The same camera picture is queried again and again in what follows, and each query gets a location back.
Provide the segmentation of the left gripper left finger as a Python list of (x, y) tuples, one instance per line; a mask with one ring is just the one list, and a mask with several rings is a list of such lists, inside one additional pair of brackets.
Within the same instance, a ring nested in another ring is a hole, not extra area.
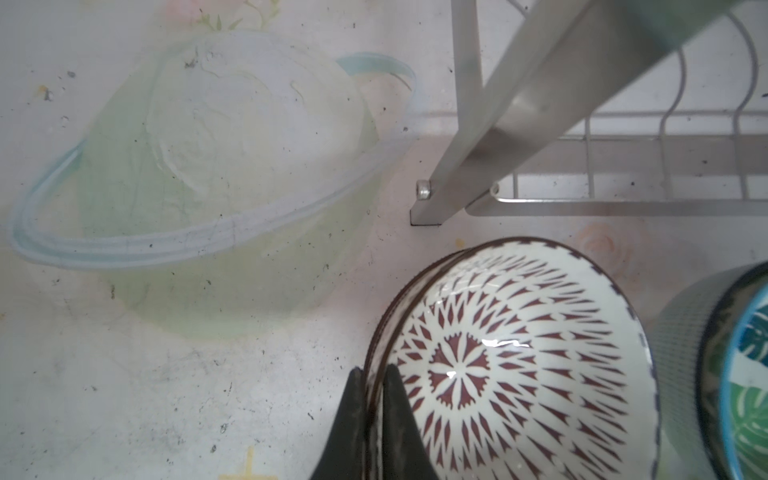
[(363, 475), (366, 433), (364, 372), (348, 375), (334, 422), (310, 480), (359, 480)]

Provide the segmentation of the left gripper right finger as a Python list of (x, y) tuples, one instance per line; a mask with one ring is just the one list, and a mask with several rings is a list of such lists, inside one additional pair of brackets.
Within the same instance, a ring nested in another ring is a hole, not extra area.
[(437, 480), (415, 422), (398, 368), (383, 381), (382, 474), (386, 480)]

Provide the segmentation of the white bowl maroon pattern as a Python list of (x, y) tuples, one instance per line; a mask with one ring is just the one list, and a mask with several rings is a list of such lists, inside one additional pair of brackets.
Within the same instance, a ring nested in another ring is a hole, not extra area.
[(442, 479), (652, 479), (660, 406), (643, 326), (613, 279), (561, 243), (447, 255), (392, 300), (369, 343), (364, 477), (383, 475), (383, 382), (402, 378)]

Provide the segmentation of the green leaf pattern bowl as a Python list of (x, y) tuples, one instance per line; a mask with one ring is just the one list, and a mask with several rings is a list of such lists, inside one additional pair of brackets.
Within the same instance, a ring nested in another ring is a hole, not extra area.
[(650, 334), (662, 426), (700, 479), (767, 476), (767, 265), (676, 295)]

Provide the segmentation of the steel two-tier dish rack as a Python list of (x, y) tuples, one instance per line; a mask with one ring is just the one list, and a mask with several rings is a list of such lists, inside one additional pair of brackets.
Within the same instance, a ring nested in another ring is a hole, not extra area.
[(497, 182), (722, 16), (730, 1), (540, 1), (489, 78), (477, 6), (451, 5), (458, 130), (416, 186), (415, 226), (473, 216), (763, 216), (747, 184), (736, 199), (500, 199)]

